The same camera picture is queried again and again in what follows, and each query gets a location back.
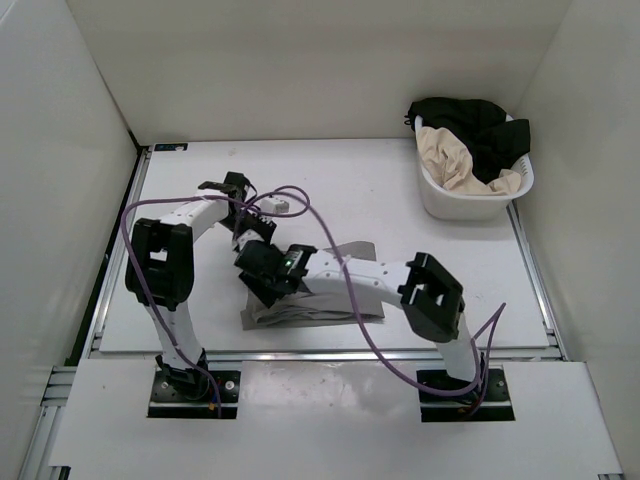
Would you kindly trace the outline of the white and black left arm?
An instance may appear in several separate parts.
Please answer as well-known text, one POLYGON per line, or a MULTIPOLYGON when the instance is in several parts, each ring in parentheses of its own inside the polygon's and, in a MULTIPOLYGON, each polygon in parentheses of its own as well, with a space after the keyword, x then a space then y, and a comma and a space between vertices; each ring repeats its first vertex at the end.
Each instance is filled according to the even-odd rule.
POLYGON ((202 183, 195 199, 173 212, 138 219, 125 236, 130 241, 126 288, 153 320, 162 348, 156 362, 165 381, 188 400, 215 392, 188 308, 195 282, 194 243, 217 224, 232 233, 235 252, 252 240, 270 242, 275 223, 241 211, 252 188, 244 174, 229 172, 221 183, 202 183))

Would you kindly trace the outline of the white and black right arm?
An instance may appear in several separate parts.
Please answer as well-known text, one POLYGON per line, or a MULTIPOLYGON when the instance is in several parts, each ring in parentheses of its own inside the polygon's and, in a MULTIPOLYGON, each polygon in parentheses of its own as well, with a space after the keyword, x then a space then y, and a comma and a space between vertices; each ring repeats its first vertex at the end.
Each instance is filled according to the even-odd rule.
POLYGON ((267 307, 298 292, 345 294, 372 352, 394 375, 422 392, 470 400, 485 387, 481 355, 464 318, 463 287, 431 255, 418 252, 408 262, 385 263, 298 244, 283 253, 251 240, 241 248, 235 266, 242 282, 267 307), (415 335, 435 344, 450 378, 449 389, 420 384, 384 357, 366 331, 362 300, 398 308, 415 335))

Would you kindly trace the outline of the grey trousers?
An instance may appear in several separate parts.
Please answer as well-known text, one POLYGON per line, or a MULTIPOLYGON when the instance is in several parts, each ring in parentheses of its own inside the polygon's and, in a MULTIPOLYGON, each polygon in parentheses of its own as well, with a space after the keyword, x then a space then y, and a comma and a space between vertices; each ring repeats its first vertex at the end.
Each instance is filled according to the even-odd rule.
MULTIPOLYGON (((343 257, 354 259, 376 260, 375 244, 367 241, 354 241, 338 245, 343 257)), ((380 301, 357 298, 359 311, 364 322, 382 323, 385 318, 380 301)), ((267 308, 251 293, 247 303, 240 312, 242 329, 245 331, 275 328, 307 328, 355 324, 348 295, 296 293, 277 301, 267 308)))

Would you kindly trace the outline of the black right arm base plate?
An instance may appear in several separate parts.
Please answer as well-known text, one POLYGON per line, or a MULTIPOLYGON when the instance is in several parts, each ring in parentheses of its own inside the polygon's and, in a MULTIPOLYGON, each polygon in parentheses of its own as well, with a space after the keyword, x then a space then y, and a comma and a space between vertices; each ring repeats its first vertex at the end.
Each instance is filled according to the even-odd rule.
POLYGON ((504 370, 490 368, 487 387, 462 396, 441 397, 419 392, 422 423, 509 422, 515 420, 504 370))

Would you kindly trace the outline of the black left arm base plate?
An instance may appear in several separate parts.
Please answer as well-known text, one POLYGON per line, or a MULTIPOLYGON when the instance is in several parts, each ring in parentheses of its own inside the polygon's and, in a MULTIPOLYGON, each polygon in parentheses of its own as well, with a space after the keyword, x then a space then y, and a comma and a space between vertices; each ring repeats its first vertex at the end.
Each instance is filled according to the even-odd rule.
POLYGON ((212 370, 220 397, 204 378, 198 386, 176 387, 168 376, 156 371, 151 387, 147 417, 152 419, 233 420, 237 417, 241 387, 239 370, 212 370))

